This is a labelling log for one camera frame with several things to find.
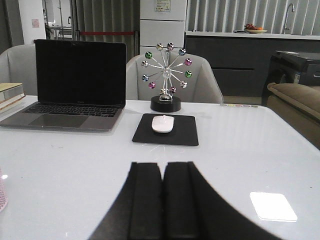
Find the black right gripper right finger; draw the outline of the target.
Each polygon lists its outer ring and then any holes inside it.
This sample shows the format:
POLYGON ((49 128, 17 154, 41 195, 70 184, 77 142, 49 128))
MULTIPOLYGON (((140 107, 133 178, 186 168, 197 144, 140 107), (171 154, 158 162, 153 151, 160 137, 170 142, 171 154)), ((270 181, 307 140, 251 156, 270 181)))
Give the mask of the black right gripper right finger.
POLYGON ((163 184, 166 240, 278 239, 227 203, 193 162, 168 163, 163 184))

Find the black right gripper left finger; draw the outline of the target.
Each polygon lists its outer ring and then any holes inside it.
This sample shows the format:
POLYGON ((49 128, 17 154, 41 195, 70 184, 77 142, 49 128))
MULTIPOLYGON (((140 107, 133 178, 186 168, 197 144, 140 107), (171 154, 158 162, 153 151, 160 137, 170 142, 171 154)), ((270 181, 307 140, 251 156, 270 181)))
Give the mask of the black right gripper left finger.
POLYGON ((90 240, 161 240, 162 177, 156 163, 133 162, 117 198, 90 240))

